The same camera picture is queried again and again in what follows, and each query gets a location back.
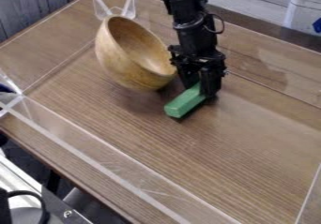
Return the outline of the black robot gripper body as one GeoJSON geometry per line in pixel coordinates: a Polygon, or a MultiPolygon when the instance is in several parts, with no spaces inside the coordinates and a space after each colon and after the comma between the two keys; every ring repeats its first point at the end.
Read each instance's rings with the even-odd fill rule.
{"type": "Polygon", "coordinates": [[[173,23],[178,44],[169,46],[172,64],[181,78],[197,78],[201,71],[225,75],[227,56],[217,50],[219,35],[212,15],[199,15],[193,21],[173,23]]]}

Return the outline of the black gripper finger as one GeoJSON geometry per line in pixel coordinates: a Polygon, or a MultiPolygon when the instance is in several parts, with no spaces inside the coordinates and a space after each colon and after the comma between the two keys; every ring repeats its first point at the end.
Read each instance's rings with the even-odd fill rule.
{"type": "Polygon", "coordinates": [[[201,68],[201,94],[207,98],[215,98],[223,85],[223,71],[215,67],[201,68]]]}
{"type": "Polygon", "coordinates": [[[192,88],[200,82],[200,66],[182,65],[178,68],[178,74],[186,89],[192,88]]]}

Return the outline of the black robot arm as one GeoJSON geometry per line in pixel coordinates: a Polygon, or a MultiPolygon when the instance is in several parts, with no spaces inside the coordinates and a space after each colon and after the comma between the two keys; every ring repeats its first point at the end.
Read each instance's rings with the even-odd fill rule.
{"type": "Polygon", "coordinates": [[[169,46],[170,63],[185,87],[200,84],[201,95],[212,99],[221,90],[228,70],[227,55],[217,50],[217,36],[225,32],[225,26],[216,28],[209,0],[164,0],[164,3],[178,36],[178,44],[169,46]]]}

